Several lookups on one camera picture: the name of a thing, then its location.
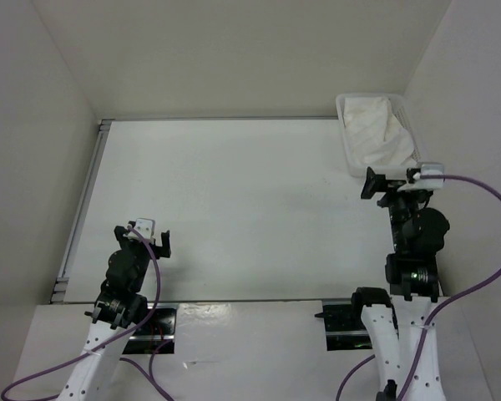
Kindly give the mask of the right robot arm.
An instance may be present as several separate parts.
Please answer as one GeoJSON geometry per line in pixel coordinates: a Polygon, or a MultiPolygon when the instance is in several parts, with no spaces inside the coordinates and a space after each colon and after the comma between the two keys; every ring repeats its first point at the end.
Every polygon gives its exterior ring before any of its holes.
{"type": "Polygon", "coordinates": [[[444,400],[440,378],[436,325],[428,317],[438,305],[440,285],[437,253],[450,225],[428,207],[440,180],[419,181],[421,175],[442,175],[443,165],[419,163],[403,179],[367,169],[361,198],[382,194],[378,206],[388,211],[393,251],[387,255],[388,289],[359,287],[352,294],[349,318],[367,330],[380,386],[378,400],[444,400]]]}

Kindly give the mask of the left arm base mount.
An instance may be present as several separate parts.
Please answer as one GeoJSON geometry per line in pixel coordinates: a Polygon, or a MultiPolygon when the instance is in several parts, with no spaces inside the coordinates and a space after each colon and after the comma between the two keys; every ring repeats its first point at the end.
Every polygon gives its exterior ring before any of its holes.
{"type": "Polygon", "coordinates": [[[129,338],[124,355],[173,354],[178,305],[159,304],[153,316],[129,338]]]}

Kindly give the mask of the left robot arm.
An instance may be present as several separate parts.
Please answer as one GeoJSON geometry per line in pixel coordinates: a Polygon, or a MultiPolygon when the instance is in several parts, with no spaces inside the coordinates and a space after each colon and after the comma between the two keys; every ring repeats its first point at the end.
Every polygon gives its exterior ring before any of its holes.
{"type": "Polygon", "coordinates": [[[116,226],[114,235],[119,249],[108,259],[108,268],[93,309],[84,349],[71,372],[59,400],[101,400],[133,334],[149,326],[154,309],[140,294],[147,270],[154,266],[155,301],[161,293],[158,260],[171,257],[170,232],[154,235],[155,221],[138,219],[127,226],[116,226]]]}

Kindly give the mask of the white pleated skirt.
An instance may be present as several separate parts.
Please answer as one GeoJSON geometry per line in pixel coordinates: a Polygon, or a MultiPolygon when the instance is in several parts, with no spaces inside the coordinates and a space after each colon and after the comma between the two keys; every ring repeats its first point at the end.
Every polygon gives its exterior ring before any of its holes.
{"type": "Polygon", "coordinates": [[[361,165],[414,165],[412,136],[392,112],[388,97],[348,97],[343,121],[347,143],[361,165]]]}

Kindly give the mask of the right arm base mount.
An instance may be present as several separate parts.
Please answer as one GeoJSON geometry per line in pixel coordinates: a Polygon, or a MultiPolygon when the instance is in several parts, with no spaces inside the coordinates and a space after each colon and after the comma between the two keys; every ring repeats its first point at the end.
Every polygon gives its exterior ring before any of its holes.
{"type": "Polygon", "coordinates": [[[325,328],[326,350],[368,350],[372,343],[360,317],[348,300],[322,303],[322,311],[315,314],[325,328]]]}

